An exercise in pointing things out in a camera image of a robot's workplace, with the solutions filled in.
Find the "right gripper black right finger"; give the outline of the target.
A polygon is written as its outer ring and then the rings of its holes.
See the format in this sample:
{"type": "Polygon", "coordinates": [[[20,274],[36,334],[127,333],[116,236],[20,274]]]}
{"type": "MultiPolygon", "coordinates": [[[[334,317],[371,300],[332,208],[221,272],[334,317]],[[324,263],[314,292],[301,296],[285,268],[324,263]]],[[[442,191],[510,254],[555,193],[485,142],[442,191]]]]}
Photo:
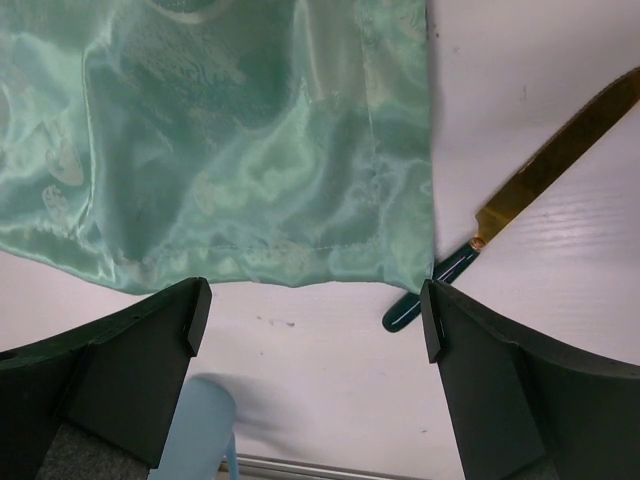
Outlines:
{"type": "Polygon", "coordinates": [[[421,291],[467,479],[636,479],[639,368],[558,341],[450,285],[421,291]]]}

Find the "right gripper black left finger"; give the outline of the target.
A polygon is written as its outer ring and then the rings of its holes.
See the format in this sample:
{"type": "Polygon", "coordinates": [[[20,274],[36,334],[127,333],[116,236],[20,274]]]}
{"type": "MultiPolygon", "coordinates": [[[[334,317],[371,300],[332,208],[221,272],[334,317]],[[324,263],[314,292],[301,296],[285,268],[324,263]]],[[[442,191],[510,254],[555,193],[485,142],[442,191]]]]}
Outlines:
{"type": "Polygon", "coordinates": [[[4,479],[145,479],[158,467],[212,293],[188,278],[1,354],[4,479]]]}

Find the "green satin placemat cloth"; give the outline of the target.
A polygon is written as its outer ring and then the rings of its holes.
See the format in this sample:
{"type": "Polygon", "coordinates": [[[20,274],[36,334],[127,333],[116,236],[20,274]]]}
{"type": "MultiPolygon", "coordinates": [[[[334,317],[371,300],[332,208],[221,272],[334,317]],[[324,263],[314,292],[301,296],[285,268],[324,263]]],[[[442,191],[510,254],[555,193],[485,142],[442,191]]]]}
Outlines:
{"type": "Polygon", "coordinates": [[[114,290],[417,291],[422,1],[5,1],[1,248],[114,290]]]}

